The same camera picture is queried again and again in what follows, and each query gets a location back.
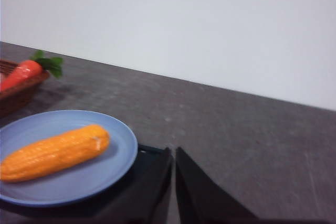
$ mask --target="plate rim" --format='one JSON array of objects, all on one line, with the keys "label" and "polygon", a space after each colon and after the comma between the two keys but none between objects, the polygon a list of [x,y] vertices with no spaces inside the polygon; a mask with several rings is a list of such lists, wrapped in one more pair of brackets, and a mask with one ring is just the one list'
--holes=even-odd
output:
[{"label": "plate rim", "polygon": [[29,115],[29,116],[26,116],[24,118],[18,119],[14,122],[11,122],[11,123],[5,125],[4,127],[2,127],[0,129],[0,132],[3,131],[4,129],[16,124],[16,123],[19,123],[20,121],[31,119],[32,117],[36,117],[36,116],[43,115],[43,114],[48,114],[48,113],[61,113],[61,112],[86,112],[86,113],[89,113],[89,114],[100,114],[100,115],[112,118],[113,120],[116,120],[117,122],[121,123],[132,135],[132,140],[134,142],[134,151],[132,153],[132,158],[129,159],[127,165],[125,165],[125,168],[122,170],[122,172],[120,172],[120,174],[117,176],[117,178],[114,180],[114,182],[106,183],[105,185],[99,187],[96,190],[93,190],[89,194],[85,194],[84,196],[79,196],[79,197],[74,197],[74,198],[71,198],[71,199],[64,199],[64,200],[42,201],[42,203],[39,203],[35,200],[22,200],[22,199],[15,199],[15,198],[12,198],[12,197],[5,196],[1,193],[1,189],[0,189],[0,199],[1,200],[6,201],[6,202],[11,203],[11,204],[15,204],[15,205],[27,206],[27,207],[40,207],[40,208],[47,208],[47,207],[63,206],[63,205],[72,204],[72,203],[75,203],[75,202],[85,200],[87,198],[91,198],[91,197],[93,197],[93,196],[95,196],[99,193],[102,193],[107,188],[109,188],[110,186],[114,185],[117,181],[119,181],[128,172],[128,170],[131,168],[131,166],[134,164],[134,161],[135,161],[136,156],[138,154],[138,140],[137,140],[137,137],[134,134],[134,132],[127,126],[127,124],[120,121],[119,119],[117,119],[113,116],[101,113],[101,112],[97,112],[97,111],[90,111],[90,110],[52,110],[52,111],[46,111],[46,112],[42,112],[42,113]]}]

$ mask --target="table surface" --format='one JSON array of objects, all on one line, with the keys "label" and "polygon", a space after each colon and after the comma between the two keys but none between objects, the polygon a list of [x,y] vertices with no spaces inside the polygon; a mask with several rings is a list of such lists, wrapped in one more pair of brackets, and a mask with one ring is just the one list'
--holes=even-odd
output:
[{"label": "table surface", "polygon": [[[34,51],[1,43],[2,59],[20,62]],[[62,57],[64,76],[48,79],[1,127],[51,110],[102,112],[125,122],[141,144],[183,147],[261,218],[336,222],[335,111]],[[167,222],[179,223],[172,192]]]}]

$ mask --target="green leaves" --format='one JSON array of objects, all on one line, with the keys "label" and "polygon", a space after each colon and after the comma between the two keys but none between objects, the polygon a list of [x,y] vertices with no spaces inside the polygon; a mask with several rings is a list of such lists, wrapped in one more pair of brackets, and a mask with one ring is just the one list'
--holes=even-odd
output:
[{"label": "green leaves", "polygon": [[31,60],[36,61],[37,59],[43,58],[43,51],[42,50],[37,50],[33,56],[30,57]]},{"label": "green leaves", "polygon": [[30,59],[39,63],[44,70],[48,70],[54,77],[60,78],[62,76],[61,64],[63,59],[61,57],[45,58],[43,51],[38,50]]}]

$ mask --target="black tray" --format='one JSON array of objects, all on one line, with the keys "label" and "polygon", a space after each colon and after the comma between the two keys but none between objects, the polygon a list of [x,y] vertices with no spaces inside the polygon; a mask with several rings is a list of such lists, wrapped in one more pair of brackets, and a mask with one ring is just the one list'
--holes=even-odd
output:
[{"label": "black tray", "polygon": [[94,217],[137,181],[164,150],[139,145],[138,155],[129,171],[115,184],[84,201],[60,207],[23,207],[0,200],[0,209],[28,217]]}]

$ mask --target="blue plate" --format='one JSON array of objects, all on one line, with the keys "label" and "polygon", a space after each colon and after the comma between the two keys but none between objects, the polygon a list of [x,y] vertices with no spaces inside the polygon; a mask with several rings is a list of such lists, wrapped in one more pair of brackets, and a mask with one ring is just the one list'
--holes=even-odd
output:
[{"label": "blue plate", "polygon": [[3,160],[37,140],[93,123],[104,127],[111,136],[110,145],[102,155],[42,178],[0,182],[0,198],[17,205],[51,207],[83,200],[114,184],[132,166],[138,143],[127,125],[98,112],[51,111],[13,122],[1,129],[0,158]]}]

